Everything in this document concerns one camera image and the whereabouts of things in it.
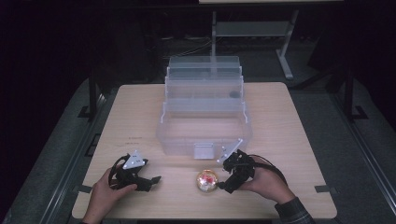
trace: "transparent plastic container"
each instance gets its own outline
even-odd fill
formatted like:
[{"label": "transparent plastic container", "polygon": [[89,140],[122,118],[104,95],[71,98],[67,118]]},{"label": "transparent plastic container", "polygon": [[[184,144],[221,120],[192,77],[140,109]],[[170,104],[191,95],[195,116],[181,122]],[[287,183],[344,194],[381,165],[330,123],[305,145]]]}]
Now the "transparent plastic container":
[{"label": "transparent plastic container", "polygon": [[252,136],[238,57],[171,58],[157,137],[167,155],[215,159]]}]

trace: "hand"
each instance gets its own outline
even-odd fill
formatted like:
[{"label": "hand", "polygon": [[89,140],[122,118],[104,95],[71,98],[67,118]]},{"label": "hand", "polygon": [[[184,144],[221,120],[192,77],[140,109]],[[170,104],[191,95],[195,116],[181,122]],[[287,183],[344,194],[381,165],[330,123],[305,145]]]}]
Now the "hand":
[{"label": "hand", "polygon": [[85,223],[100,223],[119,199],[137,188],[136,184],[132,184],[123,189],[112,189],[108,185],[110,170],[111,168],[107,169],[102,178],[92,187],[90,203],[82,219]]},{"label": "hand", "polygon": [[[251,158],[255,162],[268,164],[259,157],[252,156]],[[296,197],[276,173],[261,167],[256,167],[253,179],[245,182],[239,189],[256,192],[279,204],[287,203]]]}]

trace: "black sleeve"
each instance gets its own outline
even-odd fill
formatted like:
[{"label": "black sleeve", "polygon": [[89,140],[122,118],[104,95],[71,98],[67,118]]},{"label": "black sleeve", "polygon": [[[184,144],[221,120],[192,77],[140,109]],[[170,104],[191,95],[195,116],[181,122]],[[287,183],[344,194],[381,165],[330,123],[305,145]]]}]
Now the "black sleeve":
[{"label": "black sleeve", "polygon": [[288,224],[313,224],[314,219],[306,211],[299,198],[294,198],[288,203],[276,204],[276,211],[279,213],[280,220]]}]

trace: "wooden table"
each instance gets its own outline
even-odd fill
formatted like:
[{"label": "wooden table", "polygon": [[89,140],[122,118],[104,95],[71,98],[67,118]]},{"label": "wooden table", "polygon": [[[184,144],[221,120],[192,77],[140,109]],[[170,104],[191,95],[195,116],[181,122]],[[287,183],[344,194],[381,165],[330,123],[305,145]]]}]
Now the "wooden table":
[{"label": "wooden table", "polygon": [[[246,83],[246,101],[252,119],[253,137],[247,153],[264,156],[288,179],[313,218],[333,218],[336,209],[329,192],[317,193],[326,185],[287,87],[283,83]],[[126,153],[138,149],[149,160],[139,175],[161,175],[150,192],[135,191],[119,201],[108,214],[133,219],[271,219],[278,218],[275,203],[249,191],[229,194],[216,189],[203,193],[195,178],[211,169],[225,181],[230,175],[215,161],[166,156],[156,138],[164,85],[128,85],[119,89],[106,126],[93,155],[83,185],[92,186],[106,168]],[[90,194],[80,192],[73,217],[82,218]]]}]

